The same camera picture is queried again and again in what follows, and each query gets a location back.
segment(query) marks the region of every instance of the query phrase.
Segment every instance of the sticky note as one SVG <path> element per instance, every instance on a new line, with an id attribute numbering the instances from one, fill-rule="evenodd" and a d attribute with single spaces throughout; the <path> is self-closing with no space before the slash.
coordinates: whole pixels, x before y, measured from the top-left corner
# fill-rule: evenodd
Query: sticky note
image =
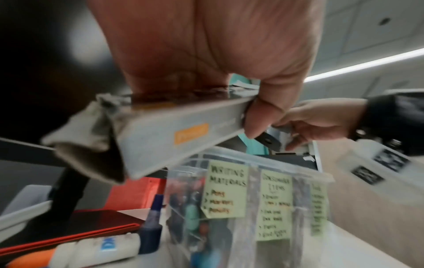
<path id="1" fill-rule="evenodd" d="M 249 167 L 211 160 L 205 178 L 201 209 L 207 218 L 246 215 Z"/>
<path id="2" fill-rule="evenodd" d="M 292 237 L 293 182 L 286 174 L 262 170 L 256 241 Z"/>
<path id="3" fill-rule="evenodd" d="M 310 184 L 310 201 L 312 209 L 311 235 L 324 233 L 327 223 L 327 187 L 320 183 Z"/>

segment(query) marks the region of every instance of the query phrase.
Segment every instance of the orange sticker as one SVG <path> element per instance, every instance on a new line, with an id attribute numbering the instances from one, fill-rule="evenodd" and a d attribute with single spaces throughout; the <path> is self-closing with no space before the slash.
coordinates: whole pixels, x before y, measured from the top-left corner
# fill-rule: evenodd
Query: orange sticker
<path id="1" fill-rule="evenodd" d="M 201 124 L 191 128 L 179 130 L 174 135 L 174 145 L 186 143 L 188 141 L 205 136 L 209 132 L 209 124 Z"/>

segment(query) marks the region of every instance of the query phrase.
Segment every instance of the black sleeve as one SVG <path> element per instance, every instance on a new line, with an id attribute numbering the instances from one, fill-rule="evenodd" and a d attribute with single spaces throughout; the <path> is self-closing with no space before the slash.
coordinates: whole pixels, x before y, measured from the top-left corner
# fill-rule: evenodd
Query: black sleeve
<path id="1" fill-rule="evenodd" d="M 371 98 L 357 129 L 383 143 L 400 141 L 400 150 L 406 155 L 424 155 L 424 96 Z"/>

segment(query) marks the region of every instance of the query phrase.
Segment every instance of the white table surface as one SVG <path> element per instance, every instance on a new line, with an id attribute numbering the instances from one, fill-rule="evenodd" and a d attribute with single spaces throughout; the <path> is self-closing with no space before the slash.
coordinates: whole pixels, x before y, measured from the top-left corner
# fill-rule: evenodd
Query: white table surface
<path id="1" fill-rule="evenodd" d="M 148 211 L 149 209 L 133 209 L 121 212 L 139 219 L 146 219 Z M 167 232 L 164 231 L 162 233 L 162 241 L 166 239 L 166 235 Z M 139 255 L 129 260 L 102 265 L 102 268 L 104 268 L 103 266 L 107 268 L 173 267 L 172 259 L 165 243 L 161 243 L 155 253 Z M 408 268 L 408 266 L 329 223 L 321 263 L 313 268 Z"/>

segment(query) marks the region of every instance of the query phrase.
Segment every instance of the clear plastic container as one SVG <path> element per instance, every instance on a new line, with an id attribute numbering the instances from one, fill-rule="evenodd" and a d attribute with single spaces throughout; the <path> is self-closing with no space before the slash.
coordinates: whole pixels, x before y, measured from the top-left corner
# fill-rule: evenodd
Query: clear plastic container
<path id="1" fill-rule="evenodd" d="M 246 214 L 242 218 L 208 219 L 200 209 L 209 162 L 249 167 Z M 256 241 L 261 203 L 261 172 L 292 177 L 291 238 Z M 313 236 L 310 184 L 327 185 L 332 176 L 254 155 L 213 147 L 169 168 L 166 194 L 168 247 L 175 268 L 317 267 L 323 236 Z"/>

